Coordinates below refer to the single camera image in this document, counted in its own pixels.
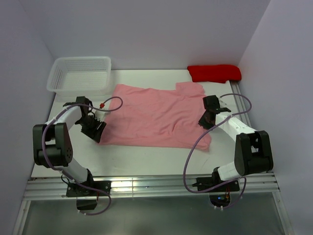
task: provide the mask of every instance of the white backdrop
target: white backdrop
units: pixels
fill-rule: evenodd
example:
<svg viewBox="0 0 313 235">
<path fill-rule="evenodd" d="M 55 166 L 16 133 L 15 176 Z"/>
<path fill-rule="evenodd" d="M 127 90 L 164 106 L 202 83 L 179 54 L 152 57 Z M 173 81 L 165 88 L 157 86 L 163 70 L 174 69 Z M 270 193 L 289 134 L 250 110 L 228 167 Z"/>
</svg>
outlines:
<svg viewBox="0 0 313 235">
<path fill-rule="evenodd" d="M 313 1 L 272 0 L 239 67 L 295 232 L 312 234 Z"/>
<path fill-rule="evenodd" d="M 0 234 L 11 234 L 34 165 L 32 128 L 46 121 L 53 58 L 17 0 L 0 1 Z"/>
<path fill-rule="evenodd" d="M 114 69 L 237 65 L 269 0 L 20 0 L 54 58 Z"/>
</svg>

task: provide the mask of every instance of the basket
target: basket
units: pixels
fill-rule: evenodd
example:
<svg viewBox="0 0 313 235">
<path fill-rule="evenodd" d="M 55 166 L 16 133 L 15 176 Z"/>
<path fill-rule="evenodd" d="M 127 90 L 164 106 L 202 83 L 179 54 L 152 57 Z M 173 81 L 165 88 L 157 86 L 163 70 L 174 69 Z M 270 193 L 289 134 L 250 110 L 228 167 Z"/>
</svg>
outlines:
<svg viewBox="0 0 313 235">
<path fill-rule="evenodd" d="M 64 57 L 51 69 L 47 89 L 62 96 L 104 95 L 110 92 L 109 57 Z"/>
</svg>

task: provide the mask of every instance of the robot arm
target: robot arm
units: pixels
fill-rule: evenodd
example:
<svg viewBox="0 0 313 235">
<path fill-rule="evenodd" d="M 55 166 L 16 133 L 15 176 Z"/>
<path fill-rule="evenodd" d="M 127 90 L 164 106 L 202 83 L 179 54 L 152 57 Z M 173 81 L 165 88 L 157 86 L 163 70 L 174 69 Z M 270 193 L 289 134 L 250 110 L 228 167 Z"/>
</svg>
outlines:
<svg viewBox="0 0 313 235">
<path fill-rule="evenodd" d="M 69 179 L 75 179 L 69 183 L 67 190 L 68 197 L 77 196 L 94 196 L 96 192 L 87 190 L 80 187 L 75 182 L 80 183 L 89 188 L 101 189 L 104 191 L 110 191 L 110 182 L 107 181 L 94 181 L 91 172 L 82 167 L 73 158 L 73 148 L 69 138 L 68 131 L 74 124 L 80 124 L 82 126 L 81 132 L 90 137 L 95 142 L 100 142 L 101 134 L 106 126 L 106 123 L 99 121 L 94 115 L 89 115 L 91 110 L 88 106 L 92 106 L 92 102 L 84 96 L 77 97 L 73 103 L 66 103 L 64 109 L 73 104 L 83 104 L 86 106 L 75 106 L 68 109 L 62 116 L 58 118 L 51 126 L 49 126 L 45 135 L 45 149 L 47 156 L 54 168 L 60 171 L 60 173 L 67 176 Z M 45 124 L 35 125 L 33 127 L 33 150 L 34 161 L 37 165 L 43 165 L 46 168 L 50 168 L 47 164 L 42 146 L 42 137 L 44 129 L 53 120 L 48 121 Z M 92 210 L 96 206 L 96 202 L 91 207 L 85 207 L 80 201 L 77 201 L 77 208 L 79 210 Z"/>
<path fill-rule="evenodd" d="M 228 117 L 221 113 L 230 112 L 230 110 L 221 108 L 219 99 L 215 95 L 203 98 L 203 102 L 205 113 L 199 120 L 199 125 L 204 129 L 210 129 Z M 273 169 L 267 132 L 252 129 L 236 117 L 231 117 L 219 128 L 223 129 L 236 142 L 235 158 L 231 163 L 214 169 L 212 173 L 213 186 L 223 181 Z"/>
</svg>

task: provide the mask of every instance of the red cloth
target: red cloth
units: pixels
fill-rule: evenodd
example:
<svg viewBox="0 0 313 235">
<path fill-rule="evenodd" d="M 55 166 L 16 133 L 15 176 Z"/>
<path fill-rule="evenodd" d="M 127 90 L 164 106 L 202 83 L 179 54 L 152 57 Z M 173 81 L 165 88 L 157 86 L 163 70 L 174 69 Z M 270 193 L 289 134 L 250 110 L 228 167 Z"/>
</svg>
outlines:
<svg viewBox="0 0 313 235">
<path fill-rule="evenodd" d="M 194 65 L 187 67 L 193 82 L 240 81 L 241 73 L 234 65 Z"/>
</svg>

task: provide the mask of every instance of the pink shirt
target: pink shirt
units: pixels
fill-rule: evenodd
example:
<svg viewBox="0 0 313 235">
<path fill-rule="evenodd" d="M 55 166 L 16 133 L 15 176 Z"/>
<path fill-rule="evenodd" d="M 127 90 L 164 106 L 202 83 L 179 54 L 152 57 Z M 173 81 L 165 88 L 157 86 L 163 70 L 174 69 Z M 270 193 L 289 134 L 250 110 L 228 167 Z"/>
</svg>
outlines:
<svg viewBox="0 0 313 235">
<path fill-rule="evenodd" d="M 191 148 L 204 129 L 198 125 L 203 115 L 203 87 L 198 83 L 176 83 L 174 91 L 116 85 L 113 96 L 124 105 L 106 115 L 100 144 Z M 109 109 L 120 105 L 113 99 Z M 207 150 L 206 135 L 197 148 Z"/>
</svg>

